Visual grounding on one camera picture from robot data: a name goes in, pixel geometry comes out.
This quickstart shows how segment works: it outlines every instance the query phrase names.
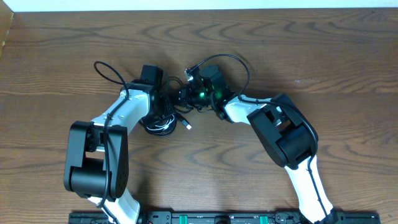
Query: wooden table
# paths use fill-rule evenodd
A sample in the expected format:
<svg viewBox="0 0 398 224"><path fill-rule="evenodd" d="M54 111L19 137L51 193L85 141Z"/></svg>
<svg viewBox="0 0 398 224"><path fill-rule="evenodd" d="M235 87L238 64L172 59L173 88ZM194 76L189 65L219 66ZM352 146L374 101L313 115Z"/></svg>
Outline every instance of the wooden table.
<svg viewBox="0 0 398 224"><path fill-rule="evenodd" d="M66 223L96 210L67 192L69 127L117 98L95 60L127 80L143 64L184 78L207 56L248 62L246 94L287 93L320 136L318 167L336 208L398 222L398 9L17 13L0 62L0 222ZM246 74L220 65L234 90ZM128 189L174 210L298 208L286 171L254 131L213 113L187 115L167 138L135 127Z"/></svg>

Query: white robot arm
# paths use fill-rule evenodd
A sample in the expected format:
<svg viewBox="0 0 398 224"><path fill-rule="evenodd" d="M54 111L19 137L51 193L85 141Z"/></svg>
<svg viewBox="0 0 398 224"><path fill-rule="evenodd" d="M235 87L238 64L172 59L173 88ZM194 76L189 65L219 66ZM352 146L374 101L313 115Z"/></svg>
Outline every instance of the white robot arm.
<svg viewBox="0 0 398 224"><path fill-rule="evenodd" d="M137 222L140 205L126 188L127 136L139 120L167 114L157 107L162 104L162 75L156 66L145 65L140 80L128 85L123 80L119 98L101 116L91 122L76 121L70 128L64 186L95 203L111 223ZM105 160L90 158L95 151L105 152Z"/></svg>
<svg viewBox="0 0 398 224"><path fill-rule="evenodd" d="M257 100L254 98L248 98L244 95L241 95L241 98L248 101ZM261 101L270 101L271 103L271 99L265 99ZM251 122L254 123L256 119L251 119L249 121L248 116L257 110L262 110L265 106L267 106L266 103L258 105L253 103L245 103L239 100L238 97L235 97L224 106L224 110L232 122L251 124ZM273 125L275 127L282 125L283 122L291 122L286 118L283 118L283 109L281 107L276 107L274 110L271 108L270 110L264 109L266 111L265 113L271 115L268 117L263 116L262 118L269 118L272 116ZM260 121L258 122L257 125L262 126L262 123ZM326 216L329 215L333 210L333 206L326 197L325 191L323 189L318 173L316 156L313 157L312 162L310 163L310 170L312 171L313 180L311 178L310 171L308 170L310 158L310 156L304 157L296 167L289 167L288 165L285 165L284 168L289 174L294 189L297 193L298 202L300 204L300 212L312 223L315 223L326 218Z"/></svg>

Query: green led light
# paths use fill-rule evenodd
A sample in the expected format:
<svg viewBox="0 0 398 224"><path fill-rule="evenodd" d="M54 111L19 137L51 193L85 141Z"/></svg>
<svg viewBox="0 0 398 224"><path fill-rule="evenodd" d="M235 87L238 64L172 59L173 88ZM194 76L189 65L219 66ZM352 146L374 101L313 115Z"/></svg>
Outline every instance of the green led light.
<svg viewBox="0 0 398 224"><path fill-rule="evenodd" d="M216 98L219 100L221 97L223 97L223 93L220 91L216 92Z"/></svg>

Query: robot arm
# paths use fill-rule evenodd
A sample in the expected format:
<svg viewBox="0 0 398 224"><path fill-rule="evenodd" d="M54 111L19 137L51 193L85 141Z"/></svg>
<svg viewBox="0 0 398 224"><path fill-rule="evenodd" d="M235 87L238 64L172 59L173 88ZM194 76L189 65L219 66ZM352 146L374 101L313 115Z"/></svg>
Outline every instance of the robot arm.
<svg viewBox="0 0 398 224"><path fill-rule="evenodd" d="M127 136L140 119L156 120L166 114L159 107L162 105L159 96L162 75L163 71L156 66L145 65L141 79L128 83L127 89L122 88L119 98L102 115L91 122L76 121L70 128L64 186L99 205L108 179L109 191L101 209L111 223L137 222L140 205L126 189L129 175ZM104 152L105 144L108 145L109 177L105 161L90 157L91 152Z"/></svg>
<svg viewBox="0 0 398 224"><path fill-rule="evenodd" d="M190 84L179 91L175 104L210 105L220 119L250 124L271 159L289 174L301 213L312 223L335 219L318 174L318 136L286 95L265 100L237 95L229 89L217 65L201 70L194 66L185 74Z"/></svg>
<svg viewBox="0 0 398 224"><path fill-rule="evenodd" d="M244 95L241 97L244 100L256 101ZM294 106L285 95L261 101L278 101ZM283 108L266 103L258 105L245 103L238 97L229 101L224 106L224 111L230 121L250 124L271 159L278 166L285 168L297 193L300 212L309 221L312 223L322 221L326 218L325 213L331 214L333 206L323 189L315 155L310 163L312 177L308 171L313 138L296 118L296 114L286 113Z"/></svg>

